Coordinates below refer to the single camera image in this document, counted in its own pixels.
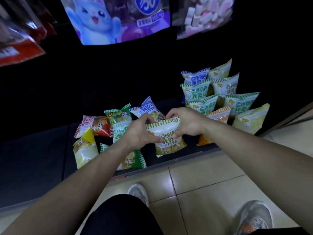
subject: hand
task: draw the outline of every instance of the hand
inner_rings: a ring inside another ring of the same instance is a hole
[[[150,114],[144,113],[139,119],[131,122],[119,141],[126,143],[131,151],[140,149],[148,143],[163,142],[163,138],[148,133],[146,121],[148,121],[148,123],[155,123]]]
[[[183,134],[198,135],[203,133],[203,125],[207,123],[208,118],[192,108],[180,107],[173,108],[166,115],[167,119],[179,116],[179,129],[175,131],[173,139],[179,138]]]

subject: sneaker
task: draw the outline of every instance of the sneaker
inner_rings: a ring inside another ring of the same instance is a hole
[[[262,201],[249,201],[243,208],[236,235],[246,235],[257,229],[273,228],[272,215]]]
[[[132,184],[127,194],[139,198],[146,206],[149,207],[148,195],[145,188],[139,183]]]

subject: left hand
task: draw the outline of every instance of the left hand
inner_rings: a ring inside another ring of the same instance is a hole
[[[148,143],[163,142],[163,138],[153,136],[146,129],[146,122],[155,123],[154,118],[144,113],[139,119],[133,120],[119,141],[126,143],[129,149],[140,149]]]

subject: person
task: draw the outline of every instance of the person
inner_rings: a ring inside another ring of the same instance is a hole
[[[180,117],[180,126],[173,138],[205,134],[213,139],[282,211],[313,234],[313,158],[191,108],[174,108],[166,118],[175,116]],[[147,121],[154,123],[149,114],[133,121],[119,141],[29,206],[3,235],[74,234],[126,156],[148,143],[163,141],[147,132]],[[134,184],[127,195],[113,196],[92,212],[81,234],[163,234],[148,205],[144,188]],[[250,201],[237,234],[272,226],[264,203]]]

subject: cartoon cat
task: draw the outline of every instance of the cartoon cat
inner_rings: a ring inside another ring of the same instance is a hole
[[[118,17],[111,18],[103,0],[73,0],[75,11],[65,11],[72,25],[80,32],[83,45],[104,45],[115,43],[122,23]]]

